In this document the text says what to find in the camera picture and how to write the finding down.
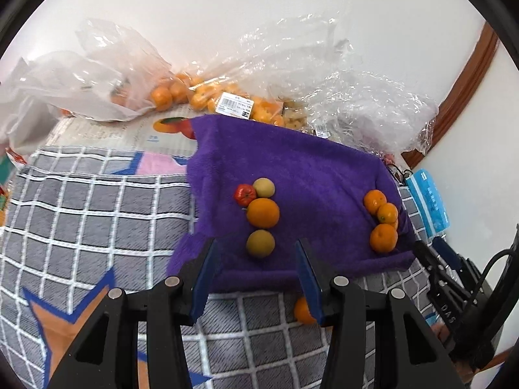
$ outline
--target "purple towel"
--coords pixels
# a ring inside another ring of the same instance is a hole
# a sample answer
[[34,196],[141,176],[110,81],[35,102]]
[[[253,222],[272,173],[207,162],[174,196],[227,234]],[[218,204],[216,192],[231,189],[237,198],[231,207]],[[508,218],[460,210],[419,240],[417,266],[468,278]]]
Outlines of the purple towel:
[[[199,209],[194,235],[178,244],[168,273],[177,273],[196,257],[207,237],[216,237],[221,269],[212,292],[299,288],[294,243],[308,238],[323,260],[347,277],[389,269],[407,269],[415,240],[394,180],[375,156],[315,136],[224,115],[191,120],[198,150],[187,164],[187,177]],[[265,259],[245,249],[255,230],[234,201],[236,187],[260,177],[276,185],[272,199],[280,220],[269,231],[276,248]],[[390,254],[370,249],[377,225],[364,208],[364,195],[381,190],[399,210],[399,240]]]

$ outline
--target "checkered blanket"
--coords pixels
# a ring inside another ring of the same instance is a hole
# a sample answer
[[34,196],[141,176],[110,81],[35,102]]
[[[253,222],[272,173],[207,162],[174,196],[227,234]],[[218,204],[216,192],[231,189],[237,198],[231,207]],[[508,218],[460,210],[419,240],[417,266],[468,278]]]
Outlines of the checkered blanket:
[[[22,288],[71,314],[99,279],[115,267],[126,291],[164,279],[168,258],[197,221],[183,175],[119,176],[135,152],[43,148],[17,173],[0,255],[0,348],[27,387],[42,388],[44,341]],[[400,189],[418,232],[423,223],[411,195]],[[403,272],[356,280],[365,289],[402,288],[424,316],[427,275],[415,261]],[[331,332],[293,316],[292,293],[211,294],[203,316],[183,329],[190,371],[211,380],[207,389],[318,387]],[[375,337],[367,324],[364,387],[374,381]],[[139,350],[146,351],[145,326]]]

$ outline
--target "blue wet wipes pack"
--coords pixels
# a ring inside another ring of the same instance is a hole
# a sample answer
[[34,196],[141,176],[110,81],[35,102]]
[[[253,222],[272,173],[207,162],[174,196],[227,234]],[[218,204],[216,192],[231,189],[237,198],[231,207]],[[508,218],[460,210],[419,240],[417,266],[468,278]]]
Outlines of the blue wet wipes pack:
[[406,184],[424,221],[427,238],[431,239],[450,225],[447,212],[434,180],[427,170],[418,170],[406,179]]

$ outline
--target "silver screw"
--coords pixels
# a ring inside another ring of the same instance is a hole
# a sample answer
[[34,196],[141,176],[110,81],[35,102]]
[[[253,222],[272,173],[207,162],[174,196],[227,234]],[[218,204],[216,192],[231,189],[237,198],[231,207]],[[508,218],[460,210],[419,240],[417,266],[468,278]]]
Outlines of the silver screw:
[[116,298],[119,298],[121,295],[123,295],[123,290],[120,289],[120,288],[112,288],[112,289],[108,292],[108,296],[109,296],[112,300],[115,300]]
[[167,287],[176,287],[180,283],[180,279],[177,277],[168,277],[164,281]]
[[345,287],[350,283],[350,280],[346,277],[341,277],[339,275],[338,277],[333,278],[333,283],[338,287]]
[[395,298],[398,298],[399,300],[401,300],[402,298],[405,297],[405,292],[403,290],[401,290],[400,288],[393,288],[391,290],[391,295]]

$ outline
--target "barcode label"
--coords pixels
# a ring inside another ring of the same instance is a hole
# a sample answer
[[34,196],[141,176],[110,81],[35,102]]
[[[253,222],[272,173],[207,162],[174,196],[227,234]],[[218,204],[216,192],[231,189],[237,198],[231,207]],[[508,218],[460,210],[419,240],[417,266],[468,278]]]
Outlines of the barcode label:
[[216,107],[218,114],[229,115],[237,118],[248,118],[251,116],[254,102],[232,93],[224,92]]
[[317,137],[320,137],[320,138],[323,138],[323,139],[328,139],[331,134],[329,133],[328,129],[326,128],[326,126],[324,124],[315,124],[313,126],[313,129],[316,131],[316,136]]

